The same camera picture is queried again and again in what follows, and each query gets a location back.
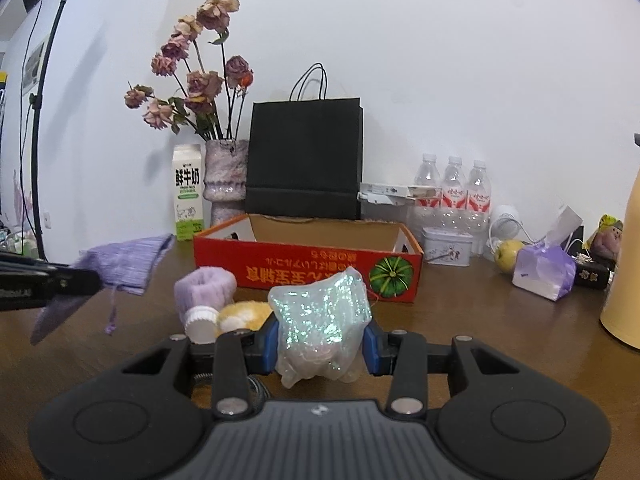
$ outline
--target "green pumpkin graphic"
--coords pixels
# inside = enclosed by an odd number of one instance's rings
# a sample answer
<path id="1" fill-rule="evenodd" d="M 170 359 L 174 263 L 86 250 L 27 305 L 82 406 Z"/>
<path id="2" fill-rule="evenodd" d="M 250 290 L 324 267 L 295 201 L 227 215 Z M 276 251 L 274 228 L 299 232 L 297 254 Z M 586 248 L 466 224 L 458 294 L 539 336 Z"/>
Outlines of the green pumpkin graphic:
<path id="1" fill-rule="evenodd" d="M 378 261 L 369 272 L 371 290 L 383 298 L 404 294 L 414 278 L 414 267 L 400 256 L 388 256 Z"/>

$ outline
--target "black tripod pole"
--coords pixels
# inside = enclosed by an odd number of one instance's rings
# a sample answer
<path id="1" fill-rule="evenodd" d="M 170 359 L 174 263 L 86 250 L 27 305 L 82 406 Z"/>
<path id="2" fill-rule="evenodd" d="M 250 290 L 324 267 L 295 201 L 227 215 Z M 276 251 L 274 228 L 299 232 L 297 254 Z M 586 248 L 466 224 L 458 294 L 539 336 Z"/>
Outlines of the black tripod pole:
<path id="1" fill-rule="evenodd" d="M 66 0 L 60 0 L 60 6 L 53 20 L 53 27 L 49 33 L 49 41 L 42 58 L 42 69 L 40 70 L 40 80 L 38 81 L 38 93 L 31 95 L 30 104 L 33 107 L 33 129 L 31 131 L 31 197 L 33 199 L 33 229 L 38 246 L 38 257 L 46 260 L 44 253 L 44 242 L 42 240 L 42 223 L 40 222 L 40 202 L 38 200 L 38 134 L 40 133 L 40 111 L 42 109 L 42 91 L 44 89 L 44 78 L 47 75 L 47 65 L 49 64 L 49 56 L 51 55 L 51 47 L 53 39 L 58 30 L 60 16 L 65 8 Z"/>

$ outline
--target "black paper bag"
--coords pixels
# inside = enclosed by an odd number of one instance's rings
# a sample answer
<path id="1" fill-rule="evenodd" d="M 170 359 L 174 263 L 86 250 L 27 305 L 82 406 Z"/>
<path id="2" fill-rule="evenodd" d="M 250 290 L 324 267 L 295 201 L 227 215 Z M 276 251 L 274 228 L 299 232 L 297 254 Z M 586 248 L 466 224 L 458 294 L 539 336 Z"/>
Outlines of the black paper bag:
<path id="1" fill-rule="evenodd" d="M 358 219 L 361 180 L 359 98 L 254 104 L 247 212 Z"/>

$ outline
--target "gray ribbed panel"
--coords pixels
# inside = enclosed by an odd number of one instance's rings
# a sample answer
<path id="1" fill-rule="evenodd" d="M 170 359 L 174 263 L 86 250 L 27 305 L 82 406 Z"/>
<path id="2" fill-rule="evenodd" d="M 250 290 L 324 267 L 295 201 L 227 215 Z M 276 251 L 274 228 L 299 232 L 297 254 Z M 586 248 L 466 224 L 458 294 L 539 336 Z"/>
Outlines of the gray ribbed panel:
<path id="1" fill-rule="evenodd" d="M 219 424 L 198 455 L 166 480 L 471 480 L 426 428 L 375 402 L 269 400 L 256 417 Z"/>

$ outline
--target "purple plush item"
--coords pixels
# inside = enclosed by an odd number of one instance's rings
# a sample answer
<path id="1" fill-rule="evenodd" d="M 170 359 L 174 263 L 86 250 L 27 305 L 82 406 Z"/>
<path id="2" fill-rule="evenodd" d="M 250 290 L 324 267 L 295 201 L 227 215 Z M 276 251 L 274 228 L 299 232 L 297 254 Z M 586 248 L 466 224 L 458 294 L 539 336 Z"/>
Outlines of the purple plush item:
<path id="1" fill-rule="evenodd" d="M 556 301 L 571 291 L 574 279 L 574 259 L 558 245 L 542 242 L 518 252 L 513 285 Z"/>
<path id="2" fill-rule="evenodd" d="M 114 292 L 124 290 L 138 296 L 144 294 L 151 274 L 173 244 L 173 235 L 107 244 L 83 252 L 71 265 L 75 269 L 95 270 L 100 275 L 103 286 L 111 289 L 113 308 L 109 324 L 104 329 L 105 333 L 111 334 L 115 330 Z M 31 344 L 35 345 L 42 341 L 89 298 L 90 296 L 56 296 L 49 301 L 38 314 L 33 333 L 31 333 Z"/>
<path id="3" fill-rule="evenodd" d="M 194 306 L 211 306 L 220 311 L 233 303 L 236 277 L 221 267 L 200 267 L 175 282 L 175 307 L 184 323 L 184 315 Z"/>

